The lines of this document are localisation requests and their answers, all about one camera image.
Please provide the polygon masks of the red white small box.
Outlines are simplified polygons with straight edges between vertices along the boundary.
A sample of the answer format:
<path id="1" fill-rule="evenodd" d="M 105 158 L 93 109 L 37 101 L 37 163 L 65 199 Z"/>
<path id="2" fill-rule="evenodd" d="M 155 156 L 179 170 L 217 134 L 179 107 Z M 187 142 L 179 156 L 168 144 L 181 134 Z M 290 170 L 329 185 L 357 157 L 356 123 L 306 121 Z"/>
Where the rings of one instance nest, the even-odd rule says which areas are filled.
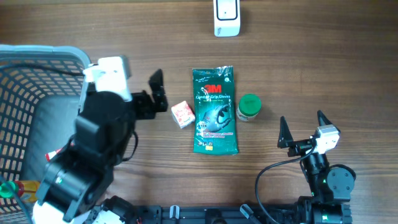
<path id="1" fill-rule="evenodd" d="M 181 129 L 195 121 L 195 114 L 186 101 L 171 107 L 172 116 Z"/>

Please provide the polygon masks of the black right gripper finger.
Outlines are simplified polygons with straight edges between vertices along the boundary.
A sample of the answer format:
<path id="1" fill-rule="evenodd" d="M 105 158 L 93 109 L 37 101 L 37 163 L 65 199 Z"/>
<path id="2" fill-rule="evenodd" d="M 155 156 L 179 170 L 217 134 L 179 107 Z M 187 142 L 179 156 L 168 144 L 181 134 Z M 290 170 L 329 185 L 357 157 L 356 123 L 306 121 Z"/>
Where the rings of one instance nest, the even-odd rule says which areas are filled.
<path id="1" fill-rule="evenodd" d="M 317 111 L 317 118 L 319 126 L 326 126 L 332 124 L 332 122 L 325 116 L 325 114 L 321 110 Z"/>
<path id="2" fill-rule="evenodd" d="M 289 130 L 289 126 L 286 122 L 286 119 L 284 116 L 280 117 L 280 131 L 279 131 L 279 138 L 278 138 L 278 143 L 277 147 L 279 148 L 287 148 L 293 145 L 293 137 L 291 135 L 291 132 Z"/>

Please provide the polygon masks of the green 3M gloves packet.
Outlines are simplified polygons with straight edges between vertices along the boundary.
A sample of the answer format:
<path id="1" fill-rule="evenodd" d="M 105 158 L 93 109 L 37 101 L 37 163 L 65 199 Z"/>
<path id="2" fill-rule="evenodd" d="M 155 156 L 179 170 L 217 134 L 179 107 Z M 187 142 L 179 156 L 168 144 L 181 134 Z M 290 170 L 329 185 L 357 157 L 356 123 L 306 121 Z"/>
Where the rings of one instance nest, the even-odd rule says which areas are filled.
<path id="1" fill-rule="evenodd" d="M 239 152 L 234 97 L 232 66 L 193 69 L 194 153 L 221 156 Z"/>

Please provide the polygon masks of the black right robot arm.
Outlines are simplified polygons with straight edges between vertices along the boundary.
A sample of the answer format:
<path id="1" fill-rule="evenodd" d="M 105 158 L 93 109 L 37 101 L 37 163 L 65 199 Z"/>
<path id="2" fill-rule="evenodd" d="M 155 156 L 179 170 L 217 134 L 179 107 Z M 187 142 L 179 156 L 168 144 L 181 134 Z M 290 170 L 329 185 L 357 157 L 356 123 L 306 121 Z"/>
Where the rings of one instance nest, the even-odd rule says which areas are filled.
<path id="1" fill-rule="evenodd" d="M 280 118 L 277 147 L 287 148 L 289 157 L 300 159 L 300 168 L 312 195 L 299 197 L 295 203 L 295 223 L 351 223 L 348 202 L 354 189 L 356 173 L 343 164 L 331 165 L 326 153 L 334 149 L 341 131 L 317 111 L 319 126 L 308 139 L 295 141 L 284 117 Z"/>

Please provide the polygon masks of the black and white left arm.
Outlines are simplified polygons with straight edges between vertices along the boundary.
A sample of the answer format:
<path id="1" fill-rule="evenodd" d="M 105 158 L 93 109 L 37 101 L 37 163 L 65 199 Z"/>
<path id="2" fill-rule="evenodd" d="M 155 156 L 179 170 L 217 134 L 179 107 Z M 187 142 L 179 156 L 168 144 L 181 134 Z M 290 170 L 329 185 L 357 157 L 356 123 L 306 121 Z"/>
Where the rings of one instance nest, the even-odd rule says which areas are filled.
<path id="1" fill-rule="evenodd" d="M 161 69 L 149 78 L 151 94 L 131 93 L 127 75 L 115 69 L 84 73 L 88 86 L 75 133 L 45 167 L 34 223 L 83 223 L 113 182 L 115 166 L 128 160 L 125 151 L 137 138 L 136 121 L 167 111 Z"/>

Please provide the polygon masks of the red stick sachet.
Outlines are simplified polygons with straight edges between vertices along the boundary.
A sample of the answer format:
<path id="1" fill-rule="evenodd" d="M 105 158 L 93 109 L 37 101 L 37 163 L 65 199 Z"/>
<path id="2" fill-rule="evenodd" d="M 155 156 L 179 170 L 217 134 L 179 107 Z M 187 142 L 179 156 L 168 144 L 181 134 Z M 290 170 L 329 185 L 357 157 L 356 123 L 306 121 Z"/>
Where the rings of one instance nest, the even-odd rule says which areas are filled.
<path id="1" fill-rule="evenodd" d="M 49 162 L 52 158 L 54 158 L 61 151 L 62 151 L 62 148 L 46 153 L 45 158 L 46 158 L 47 162 Z"/>

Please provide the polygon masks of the red sauce bottle green cap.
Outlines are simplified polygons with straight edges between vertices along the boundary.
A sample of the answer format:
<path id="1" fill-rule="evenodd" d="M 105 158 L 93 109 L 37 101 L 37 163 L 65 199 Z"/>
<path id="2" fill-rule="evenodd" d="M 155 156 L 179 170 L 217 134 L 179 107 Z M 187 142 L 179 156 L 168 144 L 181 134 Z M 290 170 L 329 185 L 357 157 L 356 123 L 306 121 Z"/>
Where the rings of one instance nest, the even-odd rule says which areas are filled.
<path id="1" fill-rule="evenodd" d="M 12 190 L 1 184 L 1 198 L 13 198 L 12 192 L 15 192 L 23 202 L 34 203 L 37 201 L 36 192 L 39 189 L 40 182 L 36 180 L 7 181 Z"/>

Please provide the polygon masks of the green lid jar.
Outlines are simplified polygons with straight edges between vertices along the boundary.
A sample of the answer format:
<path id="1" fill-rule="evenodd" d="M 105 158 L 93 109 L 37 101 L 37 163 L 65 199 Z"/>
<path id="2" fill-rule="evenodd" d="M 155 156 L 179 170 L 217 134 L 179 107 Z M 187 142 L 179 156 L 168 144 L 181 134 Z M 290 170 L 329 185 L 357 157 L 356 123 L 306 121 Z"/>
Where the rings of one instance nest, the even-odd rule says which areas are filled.
<path id="1" fill-rule="evenodd" d="M 241 121 L 254 119 L 262 108 L 261 99 L 255 94 L 246 94 L 241 97 L 236 114 Z"/>

